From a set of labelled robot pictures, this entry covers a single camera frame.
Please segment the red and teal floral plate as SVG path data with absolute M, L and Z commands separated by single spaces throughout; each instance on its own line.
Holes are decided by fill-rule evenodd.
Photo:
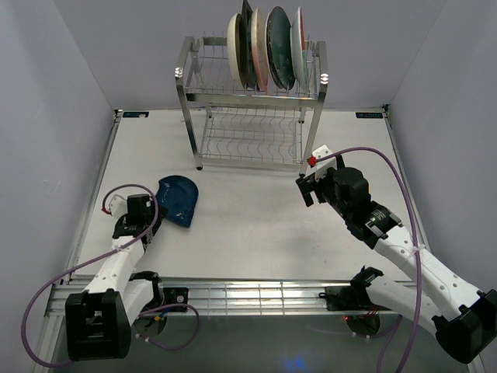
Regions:
M 293 71 L 303 92 L 308 90 L 308 51 L 304 39 L 302 8 L 299 6 L 290 27 L 290 51 Z

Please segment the dark teal floral plate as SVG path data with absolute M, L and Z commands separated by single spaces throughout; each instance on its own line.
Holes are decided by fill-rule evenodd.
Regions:
M 290 21 L 284 9 L 276 6 L 266 20 L 266 50 L 269 72 L 276 87 L 288 91 L 295 76 L 290 48 Z

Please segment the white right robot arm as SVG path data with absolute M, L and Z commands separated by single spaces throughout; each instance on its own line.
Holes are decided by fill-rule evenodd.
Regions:
M 471 363 L 496 338 L 496 291 L 482 291 L 456 275 L 418 241 L 387 207 L 373 201 L 361 171 L 347 167 L 341 152 L 323 145 L 311 153 L 313 172 L 296 184 L 304 202 L 329 204 L 353 237 L 392 262 L 415 282 L 411 290 L 381 270 L 363 268 L 336 295 L 344 305 L 383 306 L 435 336 L 454 360 Z

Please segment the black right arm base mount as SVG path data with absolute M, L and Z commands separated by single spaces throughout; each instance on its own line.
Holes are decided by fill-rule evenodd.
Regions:
M 351 285 L 346 287 L 325 287 L 324 291 L 318 293 L 318 297 L 325 300 L 328 311 L 365 311 L 373 307 L 373 303 L 366 291 Z

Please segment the cream round plate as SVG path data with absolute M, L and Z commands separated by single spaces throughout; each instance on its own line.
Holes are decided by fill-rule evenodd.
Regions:
M 242 78 L 242 60 L 241 60 L 241 45 L 240 45 L 240 26 L 242 25 L 242 15 L 235 13 L 228 24 L 227 48 L 228 48 L 228 64 L 231 72 L 231 77 L 235 83 L 240 86 L 245 86 L 245 80 Z

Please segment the green square plate dark rim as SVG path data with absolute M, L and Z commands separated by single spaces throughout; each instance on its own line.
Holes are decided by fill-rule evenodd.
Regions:
M 252 7 L 247 0 L 242 3 L 241 19 L 242 25 L 240 29 L 241 42 L 241 63 L 242 63 L 242 82 L 246 88 L 255 89 L 256 76 L 252 58 L 251 46 L 251 20 Z

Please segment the dark blue leaf-shaped dish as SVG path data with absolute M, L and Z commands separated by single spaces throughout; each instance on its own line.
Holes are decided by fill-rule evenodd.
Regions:
M 199 197 L 198 187 L 191 179 L 166 176 L 158 181 L 155 196 L 163 218 L 183 228 L 191 226 Z

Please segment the cream and pink plate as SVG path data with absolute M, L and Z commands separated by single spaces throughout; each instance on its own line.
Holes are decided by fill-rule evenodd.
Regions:
M 266 24 L 260 8 L 255 8 L 251 17 L 251 50 L 257 88 L 265 92 L 268 86 L 268 67 L 266 63 Z

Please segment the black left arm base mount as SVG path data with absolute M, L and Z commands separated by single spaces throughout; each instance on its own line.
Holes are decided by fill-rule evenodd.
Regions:
M 160 304 L 160 306 L 176 304 L 176 306 L 167 309 L 166 312 L 186 312 L 188 310 L 188 308 L 186 307 L 188 301 L 189 301 L 188 288 L 165 287 L 162 289 L 162 303 Z

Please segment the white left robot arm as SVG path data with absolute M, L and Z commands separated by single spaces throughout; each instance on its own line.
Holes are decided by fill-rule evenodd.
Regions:
M 126 357 L 136 318 L 144 309 L 163 305 L 165 292 L 158 274 L 135 270 L 160 224 L 150 196 L 127 198 L 126 212 L 117 219 L 112 235 L 117 252 L 104 260 L 82 292 L 69 295 L 65 302 L 71 361 Z

